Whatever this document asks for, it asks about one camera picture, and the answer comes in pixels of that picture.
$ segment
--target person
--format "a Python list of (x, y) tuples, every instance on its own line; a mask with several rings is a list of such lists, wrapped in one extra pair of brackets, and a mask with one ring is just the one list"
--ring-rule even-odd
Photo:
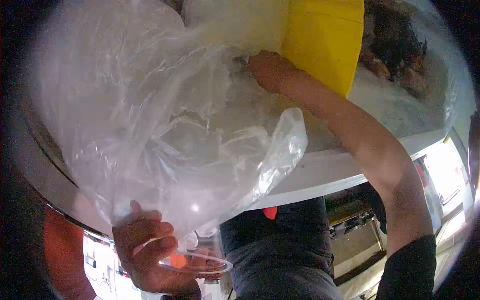
[[(291, 97), (325, 120), (379, 193), (388, 243), (377, 299), (431, 298), (435, 236), (422, 183), (399, 141), (368, 113), (277, 53), (251, 56), (247, 70), (266, 91)], [(178, 299), (200, 299), (194, 275), (157, 263), (177, 247), (174, 228), (161, 222), (159, 212), (144, 212), (138, 204), (132, 210), (128, 224), (113, 228), (113, 235), (133, 283)], [(227, 259), (234, 265), (237, 299), (341, 298), (333, 282), (328, 220), (319, 199), (279, 206), (274, 220), (262, 211), (247, 211), (220, 230)], [(156, 240), (138, 251), (151, 239)]]

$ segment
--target yellow container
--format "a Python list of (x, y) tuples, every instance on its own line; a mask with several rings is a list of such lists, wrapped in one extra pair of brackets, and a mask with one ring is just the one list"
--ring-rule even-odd
[(346, 97), (363, 36), (363, 0), (290, 0), (283, 54)]

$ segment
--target black sleeve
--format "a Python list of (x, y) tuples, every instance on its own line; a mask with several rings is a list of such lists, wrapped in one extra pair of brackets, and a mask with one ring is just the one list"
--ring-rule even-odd
[(377, 299), (431, 299), (435, 277), (435, 236), (415, 240), (385, 263)]

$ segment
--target orange tag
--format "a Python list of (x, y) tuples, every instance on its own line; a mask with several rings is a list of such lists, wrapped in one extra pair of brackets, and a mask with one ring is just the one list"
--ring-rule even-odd
[(276, 206), (263, 208), (262, 210), (264, 211), (265, 217), (269, 218), (270, 220), (275, 220)]
[(170, 265), (177, 269), (183, 268), (187, 265), (187, 259), (183, 254), (172, 254), (170, 255)]

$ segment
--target hand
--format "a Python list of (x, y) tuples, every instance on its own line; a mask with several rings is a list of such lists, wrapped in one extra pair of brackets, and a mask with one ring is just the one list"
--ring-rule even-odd
[(247, 71), (253, 75), (259, 86), (274, 94), (284, 94), (288, 83), (299, 72), (303, 72), (280, 54), (265, 50), (250, 56)]
[[(165, 269), (158, 261), (172, 255), (178, 241), (173, 237), (173, 226), (161, 222), (158, 211), (143, 211), (132, 201), (132, 214), (120, 226), (113, 227), (113, 237), (121, 265), (133, 284), (152, 293), (169, 293), (183, 299), (201, 298), (195, 274)], [(156, 239), (145, 246), (151, 239)]]

